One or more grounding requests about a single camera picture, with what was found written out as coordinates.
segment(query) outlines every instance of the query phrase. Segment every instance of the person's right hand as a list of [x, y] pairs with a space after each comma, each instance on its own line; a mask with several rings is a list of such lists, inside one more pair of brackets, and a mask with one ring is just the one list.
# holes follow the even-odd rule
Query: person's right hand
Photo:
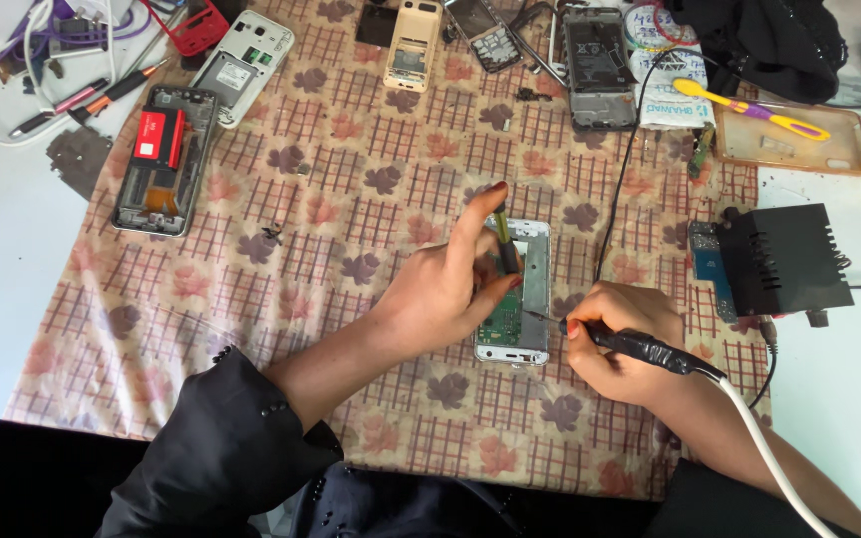
[[599, 280], [567, 319], [568, 362], [602, 396], [649, 407], [684, 378], [622, 353], [604, 356], [580, 323], [603, 321], [614, 331], [636, 329], [683, 349], [683, 321], [663, 292]]

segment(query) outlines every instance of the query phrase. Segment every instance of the red battery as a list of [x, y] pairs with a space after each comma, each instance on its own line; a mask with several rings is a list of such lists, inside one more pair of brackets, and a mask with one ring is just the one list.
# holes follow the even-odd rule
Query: red battery
[[132, 162], [154, 169], [178, 169], [185, 131], [185, 111], [146, 106], [138, 124]]

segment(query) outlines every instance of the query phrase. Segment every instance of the person's left hand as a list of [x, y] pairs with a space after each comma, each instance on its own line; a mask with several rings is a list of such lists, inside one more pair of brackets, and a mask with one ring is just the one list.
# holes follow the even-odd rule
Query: person's left hand
[[[523, 276], [496, 275], [496, 232], [484, 220], [507, 197], [501, 181], [474, 198], [445, 245], [415, 252], [365, 318], [403, 360], [466, 338]], [[473, 292], [475, 284], [480, 289]]]

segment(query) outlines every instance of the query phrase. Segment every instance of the tablecloth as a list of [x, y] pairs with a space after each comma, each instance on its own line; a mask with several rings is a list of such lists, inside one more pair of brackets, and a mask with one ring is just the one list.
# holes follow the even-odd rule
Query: tablecloth
[[[219, 349], [238, 346], [262, 369], [328, 336], [371, 308], [410, 254], [446, 241], [468, 200], [499, 180], [511, 217], [551, 226], [552, 314], [580, 300], [628, 134], [575, 134], [556, 82], [524, 63], [486, 76], [460, 40], [441, 43], [429, 91], [387, 88], [387, 51], [354, 42], [360, 6], [250, 3], [296, 42], [238, 129], [217, 129], [184, 238], [109, 224], [133, 110], [7, 419], [151, 439], [185, 377]], [[544, 54], [547, 23], [528, 33]], [[188, 82], [178, 64], [153, 82]], [[521, 86], [553, 100], [518, 103]], [[692, 140], [637, 134], [604, 278], [666, 292], [687, 349], [751, 398], [766, 372], [759, 332], [717, 317], [713, 285], [693, 278], [686, 230], [729, 205], [752, 209], [757, 171], [711, 158], [690, 179]], [[281, 243], [261, 231], [275, 223]], [[545, 367], [515, 369], [479, 362], [468, 338], [375, 379], [326, 420], [353, 465], [661, 499], [685, 447], [645, 409], [594, 392], [569, 368], [565, 339], [554, 335], [551, 349]], [[768, 398], [758, 409], [771, 423]]]

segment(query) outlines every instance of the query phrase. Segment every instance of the yellow toothbrush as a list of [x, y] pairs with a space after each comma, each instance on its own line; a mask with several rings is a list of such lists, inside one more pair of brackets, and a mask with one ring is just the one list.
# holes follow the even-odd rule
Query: yellow toothbrush
[[723, 96], [718, 96], [714, 93], [710, 93], [704, 90], [703, 87], [700, 86], [700, 83], [696, 82], [695, 80], [675, 79], [673, 81], [673, 86], [681, 94], [695, 97], [705, 97], [712, 102], [728, 106], [740, 114], [745, 114], [746, 116], [750, 116], [752, 118], [759, 118], [761, 120], [770, 120], [777, 126], [789, 129], [790, 131], [805, 136], [808, 139], [830, 140], [831, 135], [829, 131], [825, 129], [820, 129], [817, 126], [807, 124], [806, 122], [800, 122], [799, 120], [790, 118], [788, 116], [781, 116], [773, 112], [772, 110], [766, 108], [765, 106], [759, 104], [735, 101], [732, 99], [724, 98]]

